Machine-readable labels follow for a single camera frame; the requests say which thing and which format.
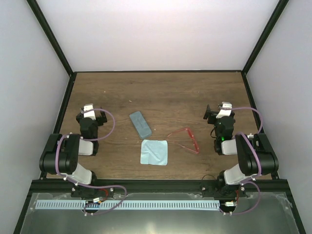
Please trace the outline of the pink transparent sunglasses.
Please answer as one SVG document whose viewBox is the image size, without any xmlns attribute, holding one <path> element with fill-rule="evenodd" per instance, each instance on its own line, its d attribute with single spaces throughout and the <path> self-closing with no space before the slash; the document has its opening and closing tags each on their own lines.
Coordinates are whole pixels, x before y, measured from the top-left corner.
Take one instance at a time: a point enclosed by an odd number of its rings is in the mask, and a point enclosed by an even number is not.
<svg viewBox="0 0 312 234">
<path fill-rule="evenodd" d="M 199 154 L 200 152 L 198 142 L 189 127 L 171 132 L 167 135 L 166 140 L 193 154 Z"/>
</svg>

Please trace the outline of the teal glasses case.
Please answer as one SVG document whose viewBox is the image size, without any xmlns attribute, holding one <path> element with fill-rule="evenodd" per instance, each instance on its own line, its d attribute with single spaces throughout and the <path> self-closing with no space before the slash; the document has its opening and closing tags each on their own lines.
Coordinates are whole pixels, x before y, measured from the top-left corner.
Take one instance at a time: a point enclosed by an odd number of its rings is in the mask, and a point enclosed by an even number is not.
<svg viewBox="0 0 312 234">
<path fill-rule="evenodd" d="M 140 111 L 130 114 L 129 117 L 140 139 L 146 139 L 152 135 L 152 130 Z"/>
</svg>

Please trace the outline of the light blue cleaning cloth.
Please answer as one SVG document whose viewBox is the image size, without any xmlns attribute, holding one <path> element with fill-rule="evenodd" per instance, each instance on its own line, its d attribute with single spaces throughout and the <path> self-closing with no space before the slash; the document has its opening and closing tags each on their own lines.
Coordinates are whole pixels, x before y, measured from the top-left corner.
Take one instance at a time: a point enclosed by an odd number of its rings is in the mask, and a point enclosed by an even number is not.
<svg viewBox="0 0 312 234">
<path fill-rule="evenodd" d="M 166 140 L 143 140 L 140 163 L 143 165 L 166 166 L 168 164 L 168 142 Z"/>
</svg>

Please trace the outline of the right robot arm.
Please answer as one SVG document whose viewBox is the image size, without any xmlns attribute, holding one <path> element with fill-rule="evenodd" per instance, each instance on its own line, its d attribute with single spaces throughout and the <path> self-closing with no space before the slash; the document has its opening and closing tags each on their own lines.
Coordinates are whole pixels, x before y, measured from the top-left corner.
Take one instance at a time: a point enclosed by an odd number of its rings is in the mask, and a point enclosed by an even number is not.
<svg viewBox="0 0 312 234">
<path fill-rule="evenodd" d="M 257 113 L 260 125 L 255 134 L 242 132 L 234 134 L 234 111 L 252 110 Z M 238 186 L 255 181 L 257 177 L 274 174 L 278 171 L 277 156 L 263 130 L 263 117 L 252 107 L 234 108 L 231 103 L 223 102 L 218 111 L 207 106 L 204 117 L 213 125 L 214 150 L 219 155 L 237 155 L 238 163 L 230 169 L 220 172 L 216 179 L 216 191 L 221 196 L 230 195 Z"/>
</svg>

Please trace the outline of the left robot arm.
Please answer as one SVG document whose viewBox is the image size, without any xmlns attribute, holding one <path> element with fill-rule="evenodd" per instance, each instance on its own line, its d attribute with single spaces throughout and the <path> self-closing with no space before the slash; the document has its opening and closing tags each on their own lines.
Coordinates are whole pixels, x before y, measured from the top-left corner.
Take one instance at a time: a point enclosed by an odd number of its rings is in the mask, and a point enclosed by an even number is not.
<svg viewBox="0 0 312 234">
<path fill-rule="evenodd" d="M 107 122 L 107 111 L 86 108 L 76 116 L 80 133 L 67 135 L 51 134 L 47 140 L 39 160 L 42 173 L 59 175 L 64 180 L 81 185 L 87 196 L 94 197 L 99 193 L 100 185 L 95 182 L 96 175 L 78 162 L 79 156 L 95 156 L 98 153 L 98 129 Z"/>
</svg>

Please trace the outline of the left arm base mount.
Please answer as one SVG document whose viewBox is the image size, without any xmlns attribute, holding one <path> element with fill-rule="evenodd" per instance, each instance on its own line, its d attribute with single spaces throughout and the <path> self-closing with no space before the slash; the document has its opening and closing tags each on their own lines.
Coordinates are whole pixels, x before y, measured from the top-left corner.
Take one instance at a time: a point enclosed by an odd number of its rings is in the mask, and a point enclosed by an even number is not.
<svg viewBox="0 0 312 234">
<path fill-rule="evenodd" d="M 114 194 L 110 189 L 93 189 L 87 187 L 74 187 L 71 192 L 71 197 L 80 197 L 80 198 L 96 198 L 96 197 L 112 197 Z"/>
</svg>

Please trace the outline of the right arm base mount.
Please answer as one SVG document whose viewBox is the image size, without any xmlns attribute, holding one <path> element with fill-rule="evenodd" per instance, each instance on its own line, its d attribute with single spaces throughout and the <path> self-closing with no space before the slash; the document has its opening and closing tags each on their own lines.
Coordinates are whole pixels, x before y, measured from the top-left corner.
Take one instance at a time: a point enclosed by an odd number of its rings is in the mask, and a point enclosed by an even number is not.
<svg viewBox="0 0 312 234">
<path fill-rule="evenodd" d="M 215 199 L 245 197 L 246 193 L 238 185 L 221 186 L 216 180 L 203 180 L 200 182 L 203 197 L 214 197 Z"/>
</svg>

